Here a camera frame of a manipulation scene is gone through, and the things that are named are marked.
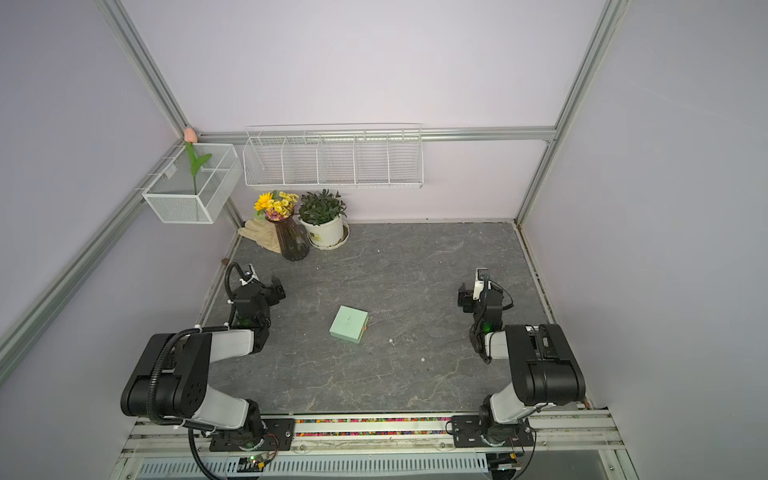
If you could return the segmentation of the mint green jewelry box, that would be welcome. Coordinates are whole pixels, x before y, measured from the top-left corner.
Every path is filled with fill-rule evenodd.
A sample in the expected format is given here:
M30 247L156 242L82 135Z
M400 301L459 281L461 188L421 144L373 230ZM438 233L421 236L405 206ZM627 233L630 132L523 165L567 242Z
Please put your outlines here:
M331 324L333 338L359 344L367 328L369 313L348 306L340 306Z

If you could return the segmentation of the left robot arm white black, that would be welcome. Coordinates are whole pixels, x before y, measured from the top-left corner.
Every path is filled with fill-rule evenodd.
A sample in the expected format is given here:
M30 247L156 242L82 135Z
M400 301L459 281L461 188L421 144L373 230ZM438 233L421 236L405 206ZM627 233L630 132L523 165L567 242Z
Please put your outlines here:
M225 269L229 317L220 326L196 325L178 333L153 335L120 397L129 417L157 425L202 432L236 432L260 441L266 427L258 404L209 385L210 365L263 350L272 325L271 308L286 298L277 277L268 283L252 266Z

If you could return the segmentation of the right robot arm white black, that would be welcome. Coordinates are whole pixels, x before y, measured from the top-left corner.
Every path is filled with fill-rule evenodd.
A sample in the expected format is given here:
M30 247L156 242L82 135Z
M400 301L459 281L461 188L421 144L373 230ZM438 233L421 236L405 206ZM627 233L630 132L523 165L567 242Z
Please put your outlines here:
M461 286L457 304L473 316L469 340L484 363L505 360L510 383L479 409L482 435L507 434L550 406L584 399L586 382L562 328L556 324L506 324L514 301L489 270L475 270L473 286Z

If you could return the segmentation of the dark glass vase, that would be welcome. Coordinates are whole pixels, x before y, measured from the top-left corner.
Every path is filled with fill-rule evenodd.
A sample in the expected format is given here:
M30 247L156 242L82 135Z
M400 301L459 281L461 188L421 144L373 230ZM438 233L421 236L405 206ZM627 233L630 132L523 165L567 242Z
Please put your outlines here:
M300 261L309 254L310 245L306 230L293 217L274 221L282 256L289 261Z

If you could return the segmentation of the white plant pot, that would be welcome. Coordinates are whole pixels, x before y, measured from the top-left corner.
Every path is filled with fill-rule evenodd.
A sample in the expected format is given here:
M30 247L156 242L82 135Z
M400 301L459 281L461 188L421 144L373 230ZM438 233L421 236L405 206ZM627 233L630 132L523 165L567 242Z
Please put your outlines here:
M342 216L322 225L314 225L300 220L310 243L319 250L334 250L342 246L349 238L349 225Z

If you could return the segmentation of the yellow flower bouquet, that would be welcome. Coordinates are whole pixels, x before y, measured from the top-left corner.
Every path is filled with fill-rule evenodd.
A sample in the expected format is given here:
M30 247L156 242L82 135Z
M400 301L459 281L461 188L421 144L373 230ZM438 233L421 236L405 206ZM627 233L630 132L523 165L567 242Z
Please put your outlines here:
M283 191L263 193L254 203L255 217L273 222L286 220L294 214L299 200L299 195Z

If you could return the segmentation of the green potted plant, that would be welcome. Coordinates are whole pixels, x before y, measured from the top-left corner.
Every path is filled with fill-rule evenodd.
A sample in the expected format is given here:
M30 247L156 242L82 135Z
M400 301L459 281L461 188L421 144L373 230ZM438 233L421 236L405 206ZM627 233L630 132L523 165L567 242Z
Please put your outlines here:
M338 191L323 189L300 197L299 217L310 225L320 226L346 216L346 204Z

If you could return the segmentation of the small white mesh basket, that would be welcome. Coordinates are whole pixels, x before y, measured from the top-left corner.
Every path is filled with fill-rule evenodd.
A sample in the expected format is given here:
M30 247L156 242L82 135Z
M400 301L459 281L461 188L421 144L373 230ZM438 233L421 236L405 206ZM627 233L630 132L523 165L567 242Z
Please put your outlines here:
M232 144L193 144L201 165L190 163L182 146L144 189L142 196L164 224L213 224L243 175Z

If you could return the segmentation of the white vent grille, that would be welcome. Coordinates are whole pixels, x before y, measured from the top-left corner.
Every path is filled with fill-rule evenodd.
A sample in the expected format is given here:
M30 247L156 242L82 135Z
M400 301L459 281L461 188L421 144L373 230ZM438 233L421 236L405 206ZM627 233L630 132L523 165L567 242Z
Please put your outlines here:
M220 479L397 477L419 474L484 475L490 472L486 457L475 453L287 455L277 458L265 467L260 467L250 456L212 457L205 461L205 465Z

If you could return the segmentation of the pink artificial tulip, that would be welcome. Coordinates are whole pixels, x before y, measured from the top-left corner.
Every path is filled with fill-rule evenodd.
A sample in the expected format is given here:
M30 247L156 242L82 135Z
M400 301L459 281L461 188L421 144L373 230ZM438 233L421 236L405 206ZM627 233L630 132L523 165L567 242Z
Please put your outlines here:
M198 194L197 174L212 157L210 153L199 156L194 149L194 145L197 143L197 133L192 127L187 127L184 130L184 149L189 161L190 175L192 176L193 182L193 193L195 195Z

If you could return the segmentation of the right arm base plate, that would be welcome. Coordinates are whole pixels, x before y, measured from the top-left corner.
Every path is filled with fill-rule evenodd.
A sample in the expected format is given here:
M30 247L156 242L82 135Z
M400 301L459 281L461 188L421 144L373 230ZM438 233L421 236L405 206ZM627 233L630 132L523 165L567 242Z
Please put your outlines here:
M479 414L454 415L445 424L446 432L457 448L501 448L534 445L533 428L524 421L517 424L497 424L483 420Z

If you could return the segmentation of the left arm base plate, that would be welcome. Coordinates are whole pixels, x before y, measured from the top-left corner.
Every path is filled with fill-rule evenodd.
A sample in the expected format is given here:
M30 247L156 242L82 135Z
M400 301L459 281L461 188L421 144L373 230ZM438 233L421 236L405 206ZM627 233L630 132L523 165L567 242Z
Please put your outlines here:
M287 451L294 438L296 421L290 417L261 420L255 432L247 428L224 430L211 437L211 452Z

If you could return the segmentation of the aluminium front rail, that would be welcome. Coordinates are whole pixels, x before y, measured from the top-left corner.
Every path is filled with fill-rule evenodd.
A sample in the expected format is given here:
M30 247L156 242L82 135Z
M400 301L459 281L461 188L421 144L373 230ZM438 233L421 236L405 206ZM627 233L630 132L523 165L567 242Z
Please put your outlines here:
M269 415L261 450L293 455L416 454L622 450L607 410L545 409L511 426L510 434L481 431L469 412Z

